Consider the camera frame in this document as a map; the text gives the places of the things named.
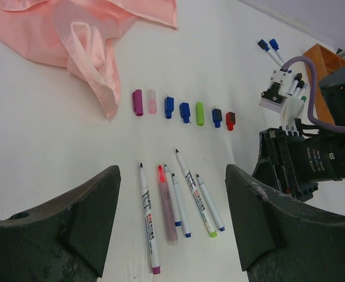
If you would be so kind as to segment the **lavender capped marker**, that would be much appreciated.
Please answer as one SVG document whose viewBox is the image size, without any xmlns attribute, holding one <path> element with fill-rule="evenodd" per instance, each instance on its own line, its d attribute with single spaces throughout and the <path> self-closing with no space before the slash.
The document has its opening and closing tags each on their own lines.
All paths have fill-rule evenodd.
<svg viewBox="0 0 345 282">
<path fill-rule="evenodd" d="M 300 99 L 300 98 L 304 95 L 304 93 L 305 93 L 307 87 L 308 87 L 308 84 L 305 83 L 305 84 L 300 88 L 300 90 L 299 90 L 299 92 L 298 92 L 298 94 L 297 94 L 296 97 Z"/>
</svg>

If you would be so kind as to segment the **translucent pink highlighter cap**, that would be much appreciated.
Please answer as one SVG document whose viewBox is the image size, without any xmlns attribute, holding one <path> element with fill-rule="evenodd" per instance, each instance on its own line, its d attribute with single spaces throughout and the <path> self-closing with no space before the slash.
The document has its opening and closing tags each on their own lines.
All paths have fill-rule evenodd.
<svg viewBox="0 0 345 282">
<path fill-rule="evenodd" d="M 156 91 L 154 89 L 148 89 L 146 91 L 146 96 L 148 102 L 148 112 L 154 115 L 157 113 Z"/>
</svg>

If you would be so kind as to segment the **lime green pen cap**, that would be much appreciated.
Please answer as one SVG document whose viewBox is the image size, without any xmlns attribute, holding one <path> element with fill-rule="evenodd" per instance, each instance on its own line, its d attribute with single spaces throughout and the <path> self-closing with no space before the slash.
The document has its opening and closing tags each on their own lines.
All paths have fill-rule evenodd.
<svg viewBox="0 0 345 282">
<path fill-rule="evenodd" d="M 198 126 L 203 126 L 205 124 L 205 111 L 202 102 L 197 102 L 196 106 L 196 124 Z"/>
</svg>

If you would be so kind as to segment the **magenta pen cap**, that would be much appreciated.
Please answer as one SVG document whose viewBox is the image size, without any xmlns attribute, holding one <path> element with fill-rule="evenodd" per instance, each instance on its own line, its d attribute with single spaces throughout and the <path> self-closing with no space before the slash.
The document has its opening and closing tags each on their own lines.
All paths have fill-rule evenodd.
<svg viewBox="0 0 345 282">
<path fill-rule="evenodd" d="M 143 116 L 143 98 L 141 89 L 136 89 L 132 93 L 132 106 L 133 112 L 136 116 Z"/>
</svg>

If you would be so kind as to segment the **pink translucent highlighter pen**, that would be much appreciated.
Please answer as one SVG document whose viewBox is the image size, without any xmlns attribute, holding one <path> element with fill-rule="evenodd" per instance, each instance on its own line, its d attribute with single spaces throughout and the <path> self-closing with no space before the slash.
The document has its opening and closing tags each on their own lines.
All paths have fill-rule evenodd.
<svg viewBox="0 0 345 282">
<path fill-rule="evenodd" d="M 169 186 L 164 174 L 163 167 L 158 166 L 158 186 L 160 201 L 162 205 L 163 222 L 165 225 L 166 240 L 168 245 L 177 245 L 178 237 L 175 227 L 175 218 L 173 214 L 172 203 L 170 200 Z"/>
</svg>

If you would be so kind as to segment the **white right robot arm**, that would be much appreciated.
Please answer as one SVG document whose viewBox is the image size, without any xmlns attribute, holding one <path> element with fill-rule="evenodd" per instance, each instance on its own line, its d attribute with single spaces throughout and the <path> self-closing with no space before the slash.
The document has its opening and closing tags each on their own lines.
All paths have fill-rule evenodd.
<svg viewBox="0 0 345 282">
<path fill-rule="evenodd" d="M 292 64 L 304 62 L 318 83 L 334 122 L 315 118 L 316 90 L 309 100 L 289 93 Z M 318 80 L 311 59 L 297 56 L 273 72 L 260 105 L 280 115 L 281 126 L 259 133 L 260 150 L 252 176 L 258 181 L 305 202 L 318 183 L 345 179 L 345 67 Z"/>
</svg>

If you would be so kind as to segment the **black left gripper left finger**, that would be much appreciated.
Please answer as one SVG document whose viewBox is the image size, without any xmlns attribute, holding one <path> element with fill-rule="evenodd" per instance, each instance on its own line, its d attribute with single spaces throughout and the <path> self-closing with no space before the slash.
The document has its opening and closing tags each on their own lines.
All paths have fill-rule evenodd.
<svg viewBox="0 0 345 282">
<path fill-rule="evenodd" d="M 0 220 L 0 281 L 103 276 L 120 190 L 110 166 L 84 184 Z"/>
</svg>

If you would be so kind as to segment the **magenta capped whiteboard marker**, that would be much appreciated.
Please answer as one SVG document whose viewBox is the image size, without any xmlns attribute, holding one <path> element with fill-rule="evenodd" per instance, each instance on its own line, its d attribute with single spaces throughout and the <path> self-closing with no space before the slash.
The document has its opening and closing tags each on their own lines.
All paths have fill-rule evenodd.
<svg viewBox="0 0 345 282">
<path fill-rule="evenodd" d="M 146 242 L 150 259 L 150 269 L 153 275 L 158 275 L 160 274 L 161 270 L 153 224 L 152 205 L 146 180 L 146 174 L 142 163 L 140 163 L 139 165 L 139 178 L 140 193 L 142 197 L 143 221 L 145 225 Z"/>
</svg>

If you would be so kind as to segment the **lime green capped marker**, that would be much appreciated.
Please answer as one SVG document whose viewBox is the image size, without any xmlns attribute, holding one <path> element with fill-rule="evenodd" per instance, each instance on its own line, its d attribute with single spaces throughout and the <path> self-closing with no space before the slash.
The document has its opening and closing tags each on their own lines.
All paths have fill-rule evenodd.
<svg viewBox="0 0 345 282">
<path fill-rule="evenodd" d="M 195 200 L 198 211 L 199 211 L 201 218 L 205 224 L 206 230 L 209 233 L 209 236 L 211 238 L 215 238 L 217 236 L 217 232 L 216 232 L 215 228 L 213 227 L 212 221 L 209 218 L 206 206 L 205 206 L 203 199 L 201 197 L 201 194 L 198 190 L 198 186 L 194 180 L 194 177 L 193 177 L 192 173 L 190 172 L 190 170 L 188 169 L 188 167 L 187 167 L 187 165 L 183 159 L 183 156 L 180 154 L 180 151 L 178 149 L 176 149 L 175 152 L 176 152 L 176 157 L 177 157 L 177 160 L 179 162 L 180 168 L 181 168 L 182 173 L 184 175 L 184 178 L 186 180 L 186 183 L 187 183 L 187 185 L 191 191 L 191 194 Z"/>
</svg>

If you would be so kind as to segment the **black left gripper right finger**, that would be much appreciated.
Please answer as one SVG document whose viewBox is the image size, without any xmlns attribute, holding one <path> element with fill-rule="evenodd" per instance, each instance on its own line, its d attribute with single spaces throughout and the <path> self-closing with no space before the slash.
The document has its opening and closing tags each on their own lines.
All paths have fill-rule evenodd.
<svg viewBox="0 0 345 282">
<path fill-rule="evenodd" d="M 302 203 L 233 164 L 226 190 L 249 281 L 345 281 L 345 216 Z"/>
</svg>

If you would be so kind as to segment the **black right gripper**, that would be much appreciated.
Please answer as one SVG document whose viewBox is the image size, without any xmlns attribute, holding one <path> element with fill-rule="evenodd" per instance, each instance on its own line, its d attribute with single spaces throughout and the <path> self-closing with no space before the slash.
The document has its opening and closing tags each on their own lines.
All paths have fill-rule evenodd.
<svg viewBox="0 0 345 282">
<path fill-rule="evenodd" d="M 269 128 L 259 133 L 259 139 L 259 156 L 252 176 L 301 202 L 312 199 L 318 184 L 303 180 L 292 157 L 293 146 L 304 137 L 287 135 L 280 128 Z"/>
</svg>

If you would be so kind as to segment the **blue capped marker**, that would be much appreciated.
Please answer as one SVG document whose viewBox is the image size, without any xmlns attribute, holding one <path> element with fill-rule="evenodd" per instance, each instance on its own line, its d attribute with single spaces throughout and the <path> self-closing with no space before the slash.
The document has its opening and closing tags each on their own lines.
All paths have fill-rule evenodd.
<svg viewBox="0 0 345 282">
<path fill-rule="evenodd" d="M 221 232 L 225 231 L 225 224 L 217 210 L 217 207 L 208 191 L 208 188 L 206 186 L 206 184 L 204 183 L 204 181 L 202 180 L 202 178 L 197 174 L 196 175 L 197 177 L 197 180 L 198 180 L 198 184 L 199 184 L 199 187 L 203 193 L 203 197 L 205 198 L 205 201 L 208 205 L 208 208 L 211 212 L 211 215 L 213 217 L 213 220 L 215 222 L 215 225 L 217 227 L 217 229 Z"/>
<path fill-rule="evenodd" d="M 166 176 L 166 180 L 168 183 L 168 188 L 169 188 L 169 193 L 170 193 L 170 200 L 172 203 L 172 210 L 173 210 L 173 216 L 174 216 L 174 222 L 175 226 L 179 227 L 182 224 L 181 217 L 180 217 L 180 212 L 179 212 L 179 206 L 177 204 L 177 199 L 176 199 L 176 193 L 173 185 L 173 180 L 172 180 L 172 174 L 168 168 L 168 165 L 164 165 L 164 174 Z"/>
<path fill-rule="evenodd" d="M 175 189 L 175 194 L 176 194 L 176 200 L 177 200 L 177 205 L 179 208 L 179 213 L 180 213 L 180 218 L 181 218 L 181 225 L 182 225 L 182 230 L 183 234 L 186 238 L 191 238 L 192 232 L 190 229 L 190 224 L 188 221 L 185 205 L 183 202 L 182 194 L 181 194 L 181 189 L 177 180 L 177 177 L 174 173 L 172 173 L 172 181 L 173 181 L 173 187 Z"/>
</svg>

